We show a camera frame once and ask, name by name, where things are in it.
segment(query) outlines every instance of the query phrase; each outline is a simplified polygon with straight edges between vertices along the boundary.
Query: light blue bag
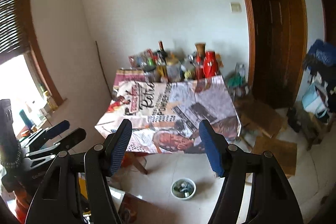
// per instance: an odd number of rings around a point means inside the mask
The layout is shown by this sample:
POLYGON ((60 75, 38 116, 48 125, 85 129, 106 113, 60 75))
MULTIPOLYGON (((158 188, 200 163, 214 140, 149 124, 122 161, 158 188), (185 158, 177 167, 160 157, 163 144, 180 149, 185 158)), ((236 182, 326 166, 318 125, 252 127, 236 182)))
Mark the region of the light blue bag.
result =
POLYGON ((328 106, 327 92, 323 90, 322 86, 316 82, 312 83, 302 97, 303 109, 316 115, 317 118, 322 118, 327 113, 328 106), (316 89, 325 95, 325 102, 323 102, 316 89))

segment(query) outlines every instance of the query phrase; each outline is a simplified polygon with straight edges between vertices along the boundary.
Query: light switch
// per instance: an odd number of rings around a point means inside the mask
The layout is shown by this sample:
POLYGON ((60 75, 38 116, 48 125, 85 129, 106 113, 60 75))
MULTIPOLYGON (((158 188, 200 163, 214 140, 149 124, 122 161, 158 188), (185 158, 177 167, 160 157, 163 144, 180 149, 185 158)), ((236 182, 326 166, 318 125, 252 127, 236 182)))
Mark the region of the light switch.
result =
POLYGON ((233 13, 241 13, 242 7, 239 2, 231 2, 231 12, 233 13))

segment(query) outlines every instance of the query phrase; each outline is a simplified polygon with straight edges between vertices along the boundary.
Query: bowl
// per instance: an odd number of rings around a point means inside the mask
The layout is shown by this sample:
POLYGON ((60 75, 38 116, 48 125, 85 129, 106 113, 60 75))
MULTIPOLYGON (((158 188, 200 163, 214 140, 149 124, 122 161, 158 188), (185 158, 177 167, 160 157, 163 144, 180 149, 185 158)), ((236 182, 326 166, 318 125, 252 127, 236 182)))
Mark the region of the bowl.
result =
POLYGON ((178 179, 178 180, 173 182, 173 184, 170 187, 170 192, 177 199, 188 200, 188 199, 191 199, 193 197, 193 195, 195 194, 196 184, 191 179, 181 178, 181 179, 178 179), (176 188, 180 188, 181 183, 183 183, 183 182, 187 183, 187 187, 189 187, 189 189, 191 190, 191 194, 189 194, 189 196, 186 196, 184 193, 176 191, 176 188))

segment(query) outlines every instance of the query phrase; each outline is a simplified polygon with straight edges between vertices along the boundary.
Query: white wall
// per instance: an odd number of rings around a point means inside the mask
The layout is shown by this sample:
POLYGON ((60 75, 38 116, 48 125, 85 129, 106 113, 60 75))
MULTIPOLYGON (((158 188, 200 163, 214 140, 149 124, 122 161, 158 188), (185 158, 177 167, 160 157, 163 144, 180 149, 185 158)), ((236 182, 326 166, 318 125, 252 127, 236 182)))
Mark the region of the white wall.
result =
POLYGON ((110 99, 82 0, 31 0, 31 13, 48 71, 61 96, 67 98, 53 114, 52 124, 66 119, 71 130, 84 128, 86 140, 74 150, 85 151, 103 141, 94 125, 110 99))
POLYGON ((101 49, 104 70, 113 85, 118 67, 129 67, 128 56, 146 48, 207 49, 222 55, 223 74, 244 62, 248 70, 249 38, 244 0, 83 0, 88 25, 101 49), (231 13, 230 2, 241 4, 231 13))
MULTIPOLYGON (((324 19, 322 0, 305 0, 307 12, 307 52, 316 39, 324 40, 324 19)), ((307 80, 309 74, 304 72, 301 85, 296 97, 300 101, 308 88, 307 80)))

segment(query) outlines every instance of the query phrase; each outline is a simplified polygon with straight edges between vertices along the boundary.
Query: printed tablecloth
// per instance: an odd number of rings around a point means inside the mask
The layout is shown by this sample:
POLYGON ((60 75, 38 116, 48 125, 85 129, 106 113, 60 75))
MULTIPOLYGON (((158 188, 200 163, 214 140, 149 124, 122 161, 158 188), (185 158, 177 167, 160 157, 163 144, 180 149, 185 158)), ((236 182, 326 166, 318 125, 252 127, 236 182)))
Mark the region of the printed tablecloth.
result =
POLYGON ((127 151, 204 153, 198 127, 207 119, 230 143, 241 124, 222 76, 178 83, 124 81, 117 98, 95 128, 116 132, 123 119, 132 122, 127 151))

